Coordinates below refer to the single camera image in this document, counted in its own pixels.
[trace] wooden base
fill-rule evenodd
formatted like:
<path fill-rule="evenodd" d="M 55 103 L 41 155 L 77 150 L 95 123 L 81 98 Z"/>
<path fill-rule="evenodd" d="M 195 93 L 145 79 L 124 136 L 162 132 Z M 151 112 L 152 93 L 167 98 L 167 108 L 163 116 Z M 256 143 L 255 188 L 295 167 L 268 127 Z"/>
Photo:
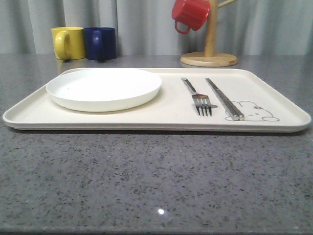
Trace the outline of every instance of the wooden base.
<path fill-rule="evenodd" d="M 213 57 L 205 57 L 204 52 L 192 52 L 181 56 L 184 64 L 202 67 L 224 67 L 237 64 L 237 57 L 226 53 L 215 53 Z"/>

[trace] cartoon bunny drawing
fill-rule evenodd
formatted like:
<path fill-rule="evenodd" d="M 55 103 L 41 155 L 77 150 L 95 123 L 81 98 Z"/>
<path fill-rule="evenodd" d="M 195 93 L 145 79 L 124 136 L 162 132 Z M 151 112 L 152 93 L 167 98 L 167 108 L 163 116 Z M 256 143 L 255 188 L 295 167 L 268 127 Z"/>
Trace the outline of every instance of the cartoon bunny drawing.
<path fill-rule="evenodd" d="M 232 101 L 232 103 L 245 115 L 245 121 L 279 121 L 270 111 L 263 109 L 252 101 Z M 227 111 L 226 114 L 227 117 L 225 119 L 233 121 Z"/>

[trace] chopsticks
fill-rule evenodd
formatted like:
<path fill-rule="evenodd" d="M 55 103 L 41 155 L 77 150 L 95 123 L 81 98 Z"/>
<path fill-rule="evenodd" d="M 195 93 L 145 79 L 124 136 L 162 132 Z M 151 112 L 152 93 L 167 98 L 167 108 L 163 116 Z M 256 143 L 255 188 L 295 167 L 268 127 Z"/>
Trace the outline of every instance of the chopsticks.
<path fill-rule="evenodd" d="M 243 121 L 245 116 L 240 110 L 226 97 L 226 95 L 211 81 L 210 78 L 206 78 L 207 83 L 211 86 L 219 101 L 224 108 L 228 111 L 230 117 L 234 121 Z"/>

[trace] plate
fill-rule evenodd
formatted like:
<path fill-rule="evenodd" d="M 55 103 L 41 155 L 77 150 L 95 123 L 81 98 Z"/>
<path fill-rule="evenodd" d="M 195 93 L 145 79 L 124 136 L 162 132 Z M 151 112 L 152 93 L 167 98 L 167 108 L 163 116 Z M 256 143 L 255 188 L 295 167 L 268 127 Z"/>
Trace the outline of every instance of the plate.
<path fill-rule="evenodd" d="M 108 112 L 147 103 L 161 84 L 159 75 L 145 70 L 99 68 L 59 75 L 47 83 L 46 91 L 65 108 Z"/>

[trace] white tray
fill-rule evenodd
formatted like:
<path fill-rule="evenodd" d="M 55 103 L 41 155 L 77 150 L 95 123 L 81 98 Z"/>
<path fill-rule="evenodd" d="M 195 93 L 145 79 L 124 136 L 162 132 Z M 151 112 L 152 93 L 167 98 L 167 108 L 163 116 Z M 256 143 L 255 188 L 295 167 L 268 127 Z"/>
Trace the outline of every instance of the white tray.
<path fill-rule="evenodd" d="M 92 68 L 68 70 L 64 73 Z M 158 95 L 141 106 L 114 112 L 89 113 L 63 108 L 52 101 L 45 86 L 3 114 L 8 126 L 22 130 L 188 130 L 231 132 L 297 132 L 311 117 L 256 75 L 235 69 L 144 68 L 162 78 Z M 199 117 L 181 81 L 186 77 L 199 93 L 209 95 L 212 117 Z M 232 121 L 205 81 L 211 80 L 245 115 Z"/>

